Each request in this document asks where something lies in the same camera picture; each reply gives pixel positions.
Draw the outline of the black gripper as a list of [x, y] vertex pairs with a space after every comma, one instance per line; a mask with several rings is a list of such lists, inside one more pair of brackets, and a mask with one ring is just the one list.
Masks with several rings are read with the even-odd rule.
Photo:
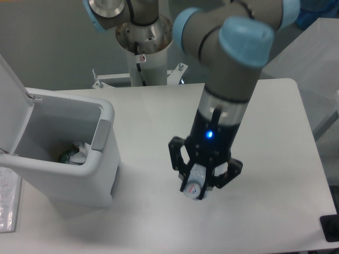
[[[207, 120], [199, 111], [196, 112], [190, 135], [184, 140], [173, 137], [168, 144], [172, 168], [182, 176], [180, 191], [183, 192], [188, 183], [191, 170], [195, 163], [208, 166], [206, 168], [206, 179], [201, 188], [197, 200], [204, 199], [205, 193], [214, 187], [223, 188], [243, 168], [243, 163], [231, 158], [231, 146], [240, 125], [216, 125]], [[181, 154], [184, 147], [188, 152], [189, 162], [186, 164]], [[215, 176], [215, 168], [227, 162], [227, 170]]]

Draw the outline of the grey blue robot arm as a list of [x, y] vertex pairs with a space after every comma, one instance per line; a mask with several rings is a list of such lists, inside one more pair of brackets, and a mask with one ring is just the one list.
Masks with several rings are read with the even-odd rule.
[[190, 7], [174, 23], [159, 13], [158, 1], [84, 1], [94, 27], [115, 28], [132, 56], [134, 86], [166, 84], [166, 66], [152, 55], [171, 42], [209, 69], [189, 136], [168, 145], [181, 192], [194, 200], [222, 188], [242, 170], [231, 146], [255, 86], [266, 65], [276, 31], [293, 23], [299, 1], [230, 1], [204, 11]]

